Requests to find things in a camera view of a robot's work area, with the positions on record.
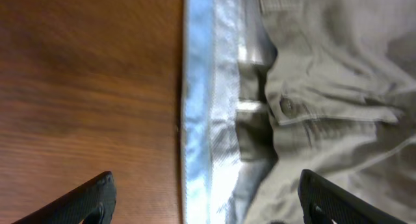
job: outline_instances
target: black object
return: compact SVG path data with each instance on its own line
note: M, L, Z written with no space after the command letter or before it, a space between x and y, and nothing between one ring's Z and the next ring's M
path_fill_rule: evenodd
M115 207L116 187L107 171L15 224L109 224Z
M300 176L298 195L306 224L404 223L308 169Z

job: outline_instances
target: button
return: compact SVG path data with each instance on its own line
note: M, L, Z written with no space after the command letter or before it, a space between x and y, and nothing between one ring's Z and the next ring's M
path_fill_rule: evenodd
M280 100L280 108L288 118L296 117L299 112L297 105L292 100L285 97Z

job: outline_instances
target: wood grain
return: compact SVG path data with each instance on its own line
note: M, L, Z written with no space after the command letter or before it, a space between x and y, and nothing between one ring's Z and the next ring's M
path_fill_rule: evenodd
M183 0L0 0L0 223L102 171L112 223L180 223Z

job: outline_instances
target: brown wooden surface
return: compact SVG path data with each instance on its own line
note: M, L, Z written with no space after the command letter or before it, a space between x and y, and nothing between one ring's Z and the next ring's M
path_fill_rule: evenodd
M0 223L102 171L112 223L180 223L183 0L0 0Z

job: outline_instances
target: wrinkled garment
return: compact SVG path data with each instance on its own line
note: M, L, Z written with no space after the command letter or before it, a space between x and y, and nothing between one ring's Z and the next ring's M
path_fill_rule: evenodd
M245 223L303 223L303 169L416 222L416 0L259 2L279 51L265 88L279 160Z

